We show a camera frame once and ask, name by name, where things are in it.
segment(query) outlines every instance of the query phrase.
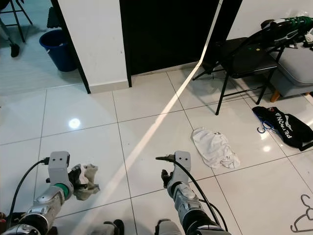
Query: white cloth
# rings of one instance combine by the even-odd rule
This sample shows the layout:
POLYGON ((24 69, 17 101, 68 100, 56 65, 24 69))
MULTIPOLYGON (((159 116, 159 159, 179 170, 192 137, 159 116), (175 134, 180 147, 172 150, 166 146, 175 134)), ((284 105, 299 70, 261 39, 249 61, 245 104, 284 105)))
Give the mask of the white cloth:
POLYGON ((193 131, 192 139, 204 163, 209 167, 215 169, 221 165, 227 168, 239 167, 240 161, 231 150, 225 135, 200 127, 193 131))

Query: white wall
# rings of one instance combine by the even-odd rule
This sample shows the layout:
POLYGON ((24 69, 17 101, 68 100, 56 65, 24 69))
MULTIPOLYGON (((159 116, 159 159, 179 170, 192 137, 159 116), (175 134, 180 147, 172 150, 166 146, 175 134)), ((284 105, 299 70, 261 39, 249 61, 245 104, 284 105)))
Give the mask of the white wall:
POLYGON ((59 0, 91 92, 128 87, 119 0, 59 0))
POLYGON ((269 19, 285 18, 294 11, 313 17, 313 0, 243 0, 227 39, 249 37, 269 19))

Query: wooden leg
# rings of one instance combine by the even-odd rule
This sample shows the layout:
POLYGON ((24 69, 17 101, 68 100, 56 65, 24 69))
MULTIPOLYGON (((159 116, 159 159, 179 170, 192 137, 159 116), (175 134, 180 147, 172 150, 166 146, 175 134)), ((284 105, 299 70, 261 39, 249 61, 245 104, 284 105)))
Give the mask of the wooden leg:
POLYGON ((270 101, 272 103, 274 103, 276 100, 278 100, 278 98, 280 97, 279 91, 275 90, 274 94, 272 95, 272 97, 270 98, 270 101))

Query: green object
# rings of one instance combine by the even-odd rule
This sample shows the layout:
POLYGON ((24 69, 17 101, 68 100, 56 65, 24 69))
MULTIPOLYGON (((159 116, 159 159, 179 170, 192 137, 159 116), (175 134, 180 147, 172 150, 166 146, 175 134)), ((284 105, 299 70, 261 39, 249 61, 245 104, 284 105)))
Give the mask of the green object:
POLYGON ((64 184, 55 184, 54 186, 57 186, 63 190, 64 197, 66 198, 68 196, 68 188, 64 184))

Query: gray sofa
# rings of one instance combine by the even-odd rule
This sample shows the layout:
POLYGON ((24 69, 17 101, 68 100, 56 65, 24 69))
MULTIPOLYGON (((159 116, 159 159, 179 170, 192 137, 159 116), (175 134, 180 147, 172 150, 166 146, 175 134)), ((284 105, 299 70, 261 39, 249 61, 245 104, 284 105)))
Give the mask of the gray sofa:
POLYGON ((298 44, 298 49, 286 48, 279 60, 271 84, 276 89, 271 98, 291 96, 313 91, 313 51, 298 44))

